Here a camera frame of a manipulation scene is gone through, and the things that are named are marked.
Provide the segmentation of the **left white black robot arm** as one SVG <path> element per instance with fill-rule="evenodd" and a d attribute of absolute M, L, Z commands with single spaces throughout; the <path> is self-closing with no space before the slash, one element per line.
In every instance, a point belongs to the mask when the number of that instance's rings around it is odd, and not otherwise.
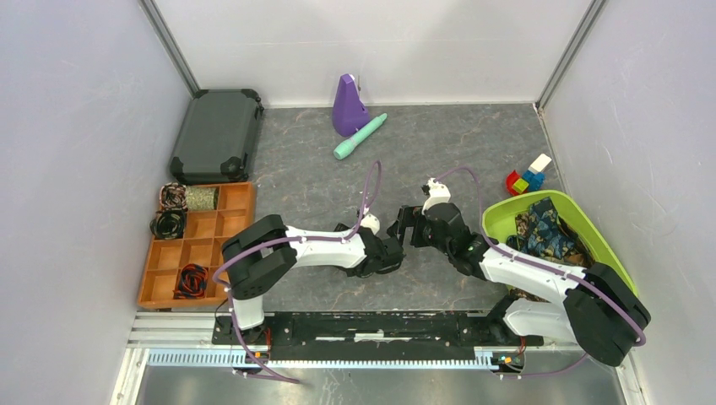
<path fill-rule="evenodd" d="M 221 254 L 235 317 L 232 331 L 249 344 L 263 337 L 263 296 L 291 269 L 336 267 L 357 278 L 399 269 L 401 243 L 394 236 L 380 238 L 379 230 L 372 215 L 353 228 L 338 224 L 332 231 L 316 231 L 288 226 L 270 214 L 225 241 Z"/>

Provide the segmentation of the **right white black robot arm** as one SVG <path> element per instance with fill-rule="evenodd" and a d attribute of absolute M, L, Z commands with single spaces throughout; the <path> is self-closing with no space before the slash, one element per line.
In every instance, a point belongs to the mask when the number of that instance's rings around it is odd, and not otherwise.
<path fill-rule="evenodd" d="M 411 230 L 413 247 L 432 247 L 463 275 L 526 291 L 539 297 L 540 309 L 516 300 L 487 322 L 490 338 L 509 344 L 520 334 L 571 340 L 599 362 L 620 365 L 646 343 L 651 315 L 622 277 L 596 262 L 578 267 L 522 255 L 464 222 L 452 202 L 428 209 L 403 206 L 388 235 L 403 241 Z"/>

